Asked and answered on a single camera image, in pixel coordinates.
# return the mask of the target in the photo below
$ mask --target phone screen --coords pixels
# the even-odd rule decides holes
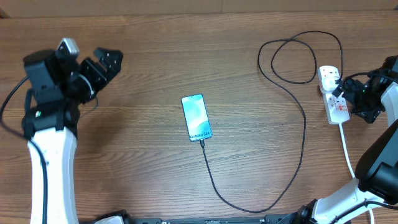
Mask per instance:
[[[187,122],[189,140],[197,141],[212,137],[205,101],[202,94],[186,96],[181,99]]]

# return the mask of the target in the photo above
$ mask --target wooden tabletop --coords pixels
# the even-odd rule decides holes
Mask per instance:
[[[302,167],[273,209],[249,214],[215,194],[199,142],[188,139],[181,98],[202,93],[213,137],[206,151],[220,194],[235,205],[260,210],[283,191],[299,163],[303,117],[293,99],[267,81],[256,66],[262,43],[305,30],[337,35],[344,49],[344,75],[382,65],[398,54],[398,13],[295,12],[179,16],[115,16],[0,20],[0,101],[25,76],[22,58],[54,49],[73,37],[80,58],[96,47],[124,53],[121,73],[98,94],[99,108],[78,124],[75,196],[79,218],[126,209],[134,217],[261,217],[295,212],[329,196],[350,180],[337,126],[326,120],[318,80],[285,83],[270,59],[280,44],[264,48],[265,72],[301,102],[307,115]],[[340,69],[337,42],[325,34],[299,39],[314,49],[318,66]],[[285,78],[308,80],[310,51],[291,43],[275,58]],[[20,129],[24,84],[9,102],[4,120]],[[94,103],[81,106],[86,113]],[[351,163],[387,128],[351,116],[344,124]],[[31,166],[26,142],[0,129],[0,223],[29,223]],[[397,223],[398,213],[374,211],[376,223]],[[368,223],[368,215],[354,219]]]

